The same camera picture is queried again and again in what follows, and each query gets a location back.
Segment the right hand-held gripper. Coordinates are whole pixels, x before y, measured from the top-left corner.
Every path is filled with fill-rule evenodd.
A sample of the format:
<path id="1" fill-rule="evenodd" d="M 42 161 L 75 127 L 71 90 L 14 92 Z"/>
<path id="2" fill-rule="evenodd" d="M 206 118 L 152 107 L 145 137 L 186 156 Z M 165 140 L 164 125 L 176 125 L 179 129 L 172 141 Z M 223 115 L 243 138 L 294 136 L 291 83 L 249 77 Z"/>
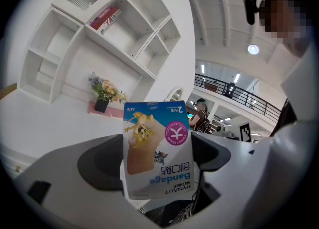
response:
<path id="1" fill-rule="evenodd" d="M 218 126 L 215 135 L 232 140 L 251 141 L 251 131 L 248 122 L 237 125 Z"/>

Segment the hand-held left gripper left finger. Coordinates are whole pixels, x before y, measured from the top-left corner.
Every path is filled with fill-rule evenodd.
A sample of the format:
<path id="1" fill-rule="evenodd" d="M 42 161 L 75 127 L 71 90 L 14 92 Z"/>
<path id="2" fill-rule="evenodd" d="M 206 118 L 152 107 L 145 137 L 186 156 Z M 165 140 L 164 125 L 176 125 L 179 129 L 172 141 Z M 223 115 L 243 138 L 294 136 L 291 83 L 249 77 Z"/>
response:
<path id="1" fill-rule="evenodd" d="M 160 229 L 125 199 L 122 160 L 123 136 L 110 135 L 54 150 L 14 183 L 60 229 Z"/>

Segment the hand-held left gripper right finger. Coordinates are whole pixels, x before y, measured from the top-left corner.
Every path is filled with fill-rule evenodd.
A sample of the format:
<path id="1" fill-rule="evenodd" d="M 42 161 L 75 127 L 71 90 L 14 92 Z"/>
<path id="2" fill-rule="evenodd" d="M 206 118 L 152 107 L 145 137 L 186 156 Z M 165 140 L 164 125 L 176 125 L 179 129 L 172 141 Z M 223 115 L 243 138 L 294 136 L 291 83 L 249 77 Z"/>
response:
<path id="1" fill-rule="evenodd" d="M 254 147 L 203 133 L 191 135 L 200 170 L 190 225 L 193 229 L 240 229 L 258 174 L 249 172 Z"/>

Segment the small blue printed box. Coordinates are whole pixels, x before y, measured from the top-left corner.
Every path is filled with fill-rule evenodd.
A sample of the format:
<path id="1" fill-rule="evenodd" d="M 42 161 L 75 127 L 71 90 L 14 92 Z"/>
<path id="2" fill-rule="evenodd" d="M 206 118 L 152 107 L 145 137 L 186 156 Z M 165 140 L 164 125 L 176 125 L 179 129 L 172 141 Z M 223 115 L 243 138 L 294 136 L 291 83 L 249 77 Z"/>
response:
<path id="1" fill-rule="evenodd" d="M 160 199 L 194 190 L 184 101 L 124 104 L 123 165 L 130 199 Z"/>

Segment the black balcony railing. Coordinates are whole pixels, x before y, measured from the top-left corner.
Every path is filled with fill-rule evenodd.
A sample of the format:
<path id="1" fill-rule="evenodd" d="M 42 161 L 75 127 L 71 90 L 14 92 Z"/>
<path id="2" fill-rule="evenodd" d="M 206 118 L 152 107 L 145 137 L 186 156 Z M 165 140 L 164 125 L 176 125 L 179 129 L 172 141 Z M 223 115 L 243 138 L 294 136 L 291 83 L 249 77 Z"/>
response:
<path id="1" fill-rule="evenodd" d="M 212 77 L 195 73 L 194 85 L 232 99 L 277 123 L 281 110 L 243 88 Z"/>

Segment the person's patterned shorts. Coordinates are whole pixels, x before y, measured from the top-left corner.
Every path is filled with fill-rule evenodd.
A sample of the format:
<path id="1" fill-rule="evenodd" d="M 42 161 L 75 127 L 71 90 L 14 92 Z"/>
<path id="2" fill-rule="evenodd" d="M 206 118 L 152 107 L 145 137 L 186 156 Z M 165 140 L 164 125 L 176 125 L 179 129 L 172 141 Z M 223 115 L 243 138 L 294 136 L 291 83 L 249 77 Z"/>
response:
<path id="1" fill-rule="evenodd" d="M 147 211 L 144 215 L 158 226 L 165 228 L 192 216 L 193 200 L 176 200 Z"/>

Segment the white cabinet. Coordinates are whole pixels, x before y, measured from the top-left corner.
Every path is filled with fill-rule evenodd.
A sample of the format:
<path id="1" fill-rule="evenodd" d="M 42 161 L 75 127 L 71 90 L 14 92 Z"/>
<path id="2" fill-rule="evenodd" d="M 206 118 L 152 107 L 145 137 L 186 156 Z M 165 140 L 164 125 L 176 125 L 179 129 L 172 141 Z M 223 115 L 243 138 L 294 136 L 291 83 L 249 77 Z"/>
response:
<path id="1" fill-rule="evenodd" d="M 22 90 L 0 100 L 0 158 L 23 171 L 63 147 L 123 132 L 123 121 L 87 112 L 88 103 L 60 95 L 52 104 Z"/>

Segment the pink square mat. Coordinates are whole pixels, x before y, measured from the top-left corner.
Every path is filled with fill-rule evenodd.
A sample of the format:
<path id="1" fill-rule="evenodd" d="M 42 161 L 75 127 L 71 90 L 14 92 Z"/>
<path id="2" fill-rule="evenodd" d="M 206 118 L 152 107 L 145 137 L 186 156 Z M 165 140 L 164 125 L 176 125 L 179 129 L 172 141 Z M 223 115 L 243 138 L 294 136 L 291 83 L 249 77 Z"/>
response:
<path id="1" fill-rule="evenodd" d="M 107 106 L 104 112 L 96 111 L 94 109 L 95 102 L 90 101 L 87 108 L 87 113 L 101 115 L 109 118 L 123 119 L 124 111 L 118 108 Z"/>

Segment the flowers in black pot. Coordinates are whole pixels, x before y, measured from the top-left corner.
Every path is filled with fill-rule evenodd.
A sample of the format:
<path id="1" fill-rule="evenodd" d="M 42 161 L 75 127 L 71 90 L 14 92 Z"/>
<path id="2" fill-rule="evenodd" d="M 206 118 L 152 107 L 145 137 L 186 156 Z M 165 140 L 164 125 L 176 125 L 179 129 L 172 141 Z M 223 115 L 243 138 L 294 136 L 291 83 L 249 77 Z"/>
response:
<path id="1" fill-rule="evenodd" d="M 104 113 L 110 102 L 124 103 L 127 100 L 127 94 L 119 90 L 110 80 L 101 78 L 92 72 L 88 81 L 91 89 L 96 92 L 97 100 L 94 105 L 94 110 Z"/>

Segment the white shelf hutch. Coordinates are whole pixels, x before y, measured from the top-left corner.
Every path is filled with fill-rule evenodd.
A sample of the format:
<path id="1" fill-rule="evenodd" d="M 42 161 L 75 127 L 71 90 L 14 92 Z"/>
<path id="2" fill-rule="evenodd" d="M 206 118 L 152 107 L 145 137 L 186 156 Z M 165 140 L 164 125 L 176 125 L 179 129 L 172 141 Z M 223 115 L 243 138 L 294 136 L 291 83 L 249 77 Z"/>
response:
<path id="1" fill-rule="evenodd" d="M 100 34 L 90 23 L 109 6 L 122 13 Z M 27 45 L 17 86 L 48 104 L 61 93 L 88 102 L 95 72 L 142 100 L 179 40 L 163 0 L 55 0 Z"/>

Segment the red book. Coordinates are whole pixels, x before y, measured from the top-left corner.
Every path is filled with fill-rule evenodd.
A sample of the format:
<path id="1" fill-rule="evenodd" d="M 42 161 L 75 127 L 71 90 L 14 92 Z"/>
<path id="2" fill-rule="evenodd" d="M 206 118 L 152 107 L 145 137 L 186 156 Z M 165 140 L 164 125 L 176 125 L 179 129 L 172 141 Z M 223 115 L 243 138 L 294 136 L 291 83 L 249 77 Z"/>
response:
<path id="1" fill-rule="evenodd" d="M 121 10 L 116 6 L 109 6 L 90 23 L 90 26 L 98 33 L 104 34 L 121 13 Z"/>

